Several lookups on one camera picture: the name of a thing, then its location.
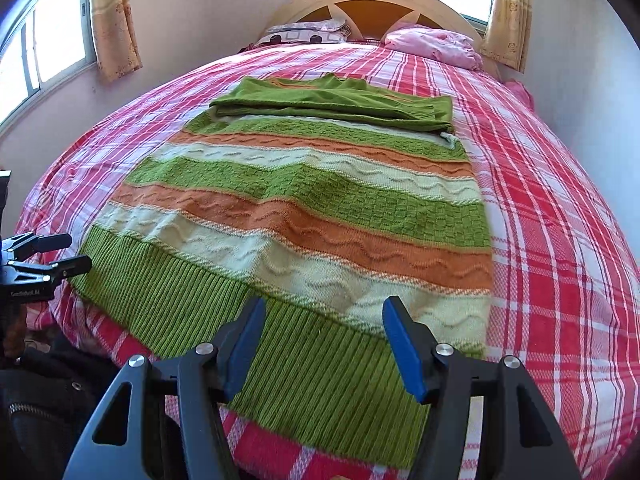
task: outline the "plaid bed sheet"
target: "plaid bed sheet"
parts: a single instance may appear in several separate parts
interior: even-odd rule
[[[487,358],[517,355],[560,422],[585,478],[601,480],[639,425],[639,271],[608,206],[553,133],[484,73],[362,44],[261,48],[203,66],[120,108],[78,139],[28,196],[17,231],[69,232],[76,254],[127,173],[245,75],[312,79],[328,72],[399,92],[454,98],[454,126],[476,172],[492,232],[494,300]],[[119,365],[149,354],[64,285],[30,308],[79,348]],[[168,403],[175,411],[175,403]],[[473,403],[460,478],[473,478],[481,406]],[[405,478],[300,446],[222,408],[234,459],[273,479]]]

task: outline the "headboard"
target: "headboard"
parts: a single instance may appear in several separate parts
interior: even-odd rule
[[[271,17],[266,28],[295,22],[344,18],[351,38],[380,40],[396,22],[446,28],[471,38],[479,52],[482,38],[472,25],[440,0],[291,0]],[[497,65],[483,58],[484,69],[500,79]]]

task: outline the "curtain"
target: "curtain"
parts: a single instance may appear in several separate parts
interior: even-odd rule
[[[98,67],[107,81],[142,68],[129,0],[91,0]]]
[[[494,0],[482,53],[524,72],[531,32],[531,0]]]

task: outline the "zipper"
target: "zipper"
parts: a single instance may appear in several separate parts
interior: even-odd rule
[[[66,420],[61,416],[54,415],[53,413],[49,413],[42,408],[33,406],[32,404],[25,404],[23,402],[14,402],[13,404],[9,404],[8,413],[9,418],[12,415],[15,415],[15,413],[27,413],[39,418],[44,418],[50,422],[55,422],[56,424],[67,424]]]

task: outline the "white wall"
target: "white wall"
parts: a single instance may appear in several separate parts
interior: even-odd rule
[[[606,0],[534,0],[520,79],[640,260],[640,50],[625,25]]]
[[[144,92],[255,41],[287,0],[131,0],[144,67],[105,86],[95,68],[51,92],[7,132],[0,167],[11,169],[2,234],[49,165],[80,135]]]

